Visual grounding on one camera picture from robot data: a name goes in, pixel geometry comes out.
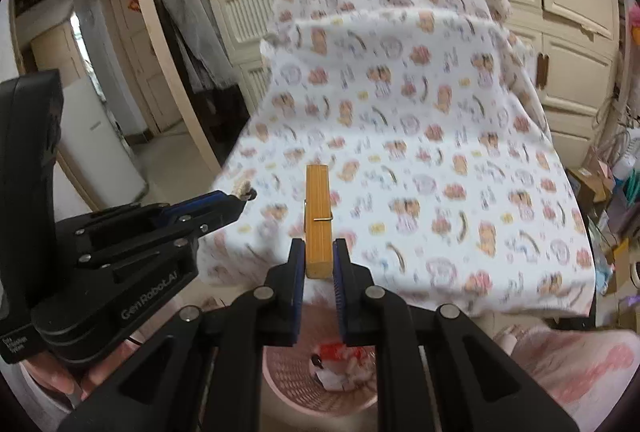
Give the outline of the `person's left hand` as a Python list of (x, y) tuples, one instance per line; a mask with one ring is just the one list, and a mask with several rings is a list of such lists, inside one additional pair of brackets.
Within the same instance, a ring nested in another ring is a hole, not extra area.
[(65, 395), (79, 395), (81, 400), (85, 400), (138, 348), (139, 343), (136, 341), (122, 342), (105, 360), (91, 367), (80, 380), (77, 380), (50, 352), (38, 353), (28, 360), (23, 360), (21, 365), (43, 388)]

